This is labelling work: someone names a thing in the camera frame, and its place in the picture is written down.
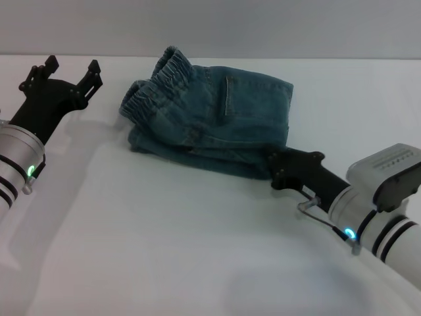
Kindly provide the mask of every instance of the jeans pocket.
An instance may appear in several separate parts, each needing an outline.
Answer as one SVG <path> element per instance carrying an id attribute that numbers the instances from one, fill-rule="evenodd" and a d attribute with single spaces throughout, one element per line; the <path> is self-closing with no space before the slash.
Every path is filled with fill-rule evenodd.
<path id="1" fill-rule="evenodd" d="M 227 76 L 225 115 L 287 122 L 292 87 L 275 78 Z"/>

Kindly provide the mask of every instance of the white table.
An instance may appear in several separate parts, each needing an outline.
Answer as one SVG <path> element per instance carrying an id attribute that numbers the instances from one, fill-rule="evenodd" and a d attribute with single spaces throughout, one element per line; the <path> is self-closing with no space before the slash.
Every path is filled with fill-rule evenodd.
<path id="1" fill-rule="evenodd" d="M 59 57 L 77 82 L 93 57 Z M 0 56 L 2 119 L 43 56 Z M 0 224 L 0 315 L 417 315 L 420 294 L 367 251 L 298 220 L 269 182 L 132 153 L 118 107 L 150 58 L 99 57 L 104 86 L 65 117 L 30 196 Z M 195 59 L 295 85 L 289 145 L 347 167 L 397 142 L 421 147 L 421 61 Z M 421 194 L 409 215 L 421 222 Z"/>

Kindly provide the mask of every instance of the jeans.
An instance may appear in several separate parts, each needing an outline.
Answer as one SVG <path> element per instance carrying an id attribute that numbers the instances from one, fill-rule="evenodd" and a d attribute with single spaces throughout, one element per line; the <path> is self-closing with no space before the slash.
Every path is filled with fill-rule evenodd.
<path id="1" fill-rule="evenodd" d="M 150 80 L 133 83 L 120 113 L 132 150 L 192 167 L 269 179 L 266 147 L 285 148 L 293 85 L 223 66 L 192 66 L 169 47 Z"/>

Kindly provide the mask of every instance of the metal cylinder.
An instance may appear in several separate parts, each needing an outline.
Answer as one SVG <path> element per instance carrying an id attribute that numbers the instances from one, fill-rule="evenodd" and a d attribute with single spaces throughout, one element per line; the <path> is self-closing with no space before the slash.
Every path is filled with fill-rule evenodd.
<path id="1" fill-rule="evenodd" d="M 408 201 L 393 212 L 377 212 L 350 187 L 338 195 L 330 220 L 355 232 L 360 245 L 421 290 L 421 228 L 405 216 Z"/>
<path id="2" fill-rule="evenodd" d="M 15 125 L 0 128 L 0 219 L 42 162 L 44 153 L 44 145 L 31 132 Z"/>

